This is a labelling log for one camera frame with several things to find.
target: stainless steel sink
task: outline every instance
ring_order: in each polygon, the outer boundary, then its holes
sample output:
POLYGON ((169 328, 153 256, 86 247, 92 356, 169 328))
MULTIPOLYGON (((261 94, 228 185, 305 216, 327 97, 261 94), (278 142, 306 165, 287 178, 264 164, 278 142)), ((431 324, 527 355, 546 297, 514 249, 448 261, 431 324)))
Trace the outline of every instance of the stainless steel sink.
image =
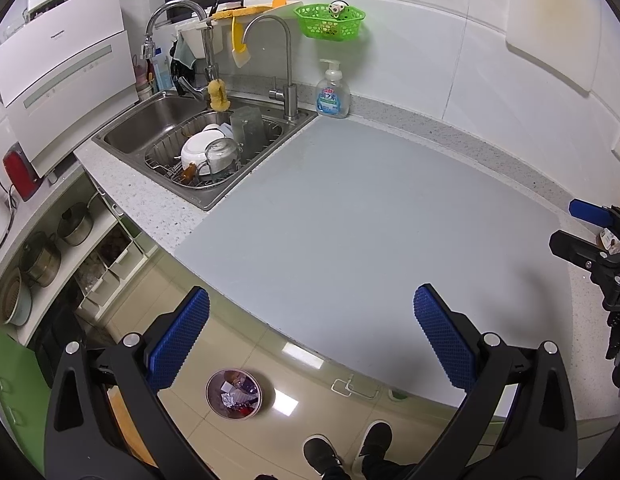
POLYGON ((181 97, 177 92, 161 92, 106 124, 92 139, 135 170, 208 211, 261 161, 316 117, 314 112, 299 110, 296 121, 287 121, 279 104, 234 96, 231 102, 228 112, 217 113, 205 110, 203 103, 181 97), (206 124, 229 122, 232 111, 245 105, 261 109, 269 145, 235 171, 213 175, 207 180, 196 178, 184 182, 181 163, 174 157, 180 154, 185 140, 206 124))

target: black shoe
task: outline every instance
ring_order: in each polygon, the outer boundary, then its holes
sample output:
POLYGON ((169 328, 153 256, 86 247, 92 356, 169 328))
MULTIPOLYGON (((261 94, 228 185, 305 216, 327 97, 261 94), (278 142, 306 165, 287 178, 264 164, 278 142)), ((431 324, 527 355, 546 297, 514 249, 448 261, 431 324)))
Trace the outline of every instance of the black shoe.
POLYGON ((303 443, 303 456, 307 463, 321 476, 334 466, 341 466, 341 460, 330 441, 323 435, 312 435, 303 443))
POLYGON ((363 458, 368 455, 384 458, 391 443, 392 428, 390 425, 384 420, 375 420, 365 430, 359 453, 352 464, 352 473, 356 476, 363 476, 363 458))

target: metal bolt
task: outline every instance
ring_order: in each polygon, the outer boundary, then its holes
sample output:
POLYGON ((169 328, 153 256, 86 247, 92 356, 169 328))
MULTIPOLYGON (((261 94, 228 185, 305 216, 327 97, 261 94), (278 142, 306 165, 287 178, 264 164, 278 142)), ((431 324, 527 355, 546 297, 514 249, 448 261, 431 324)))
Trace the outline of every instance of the metal bolt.
POLYGON ((79 343, 77 341, 71 341, 66 345, 66 352, 70 355, 74 354, 79 349, 79 343))
POLYGON ((501 338, 492 332, 488 332, 486 335, 484 335, 483 340, 488 346, 498 346, 501 344, 501 338))
POLYGON ((543 343, 543 348, 545 348, 545 351, 548 354, 555 354, 556 352, 558 352, 558 347, 556 346, 556 343, 554 341, 546 341, 545 343, 543 343))
POLYGON ((136 346, 139 341, 141 341, 141 338, 139 337, 138 334, 132 333, 132 334, 128 334, 123 338, 123 344, 125 346, 127 346, 128 348, 132 348, 133 346, 136 346))

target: soap pump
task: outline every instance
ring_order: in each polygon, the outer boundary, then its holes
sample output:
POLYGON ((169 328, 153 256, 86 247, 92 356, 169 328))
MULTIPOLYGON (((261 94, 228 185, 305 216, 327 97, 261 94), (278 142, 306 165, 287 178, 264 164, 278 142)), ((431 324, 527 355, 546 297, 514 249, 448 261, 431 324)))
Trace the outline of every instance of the soap pump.
POLYGON ((316 111, 321 115, 342 119, 349 112, 351 95, 349 87, 343 81, 343 72, 339 70, 340 62, 322 59, 330 67, 325 71, 325 79, 316 86, 316 111))

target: bottle label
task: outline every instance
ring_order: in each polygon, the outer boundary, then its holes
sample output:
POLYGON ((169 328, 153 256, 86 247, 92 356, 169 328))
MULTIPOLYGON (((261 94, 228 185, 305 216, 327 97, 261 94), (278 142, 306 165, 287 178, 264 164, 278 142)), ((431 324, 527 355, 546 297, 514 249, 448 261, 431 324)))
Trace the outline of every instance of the bottle label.
POLYGON ((341 112, 341 100, 332 88, 325 87, 317 97, 316 107, 324 114, 338 115, 341 112))

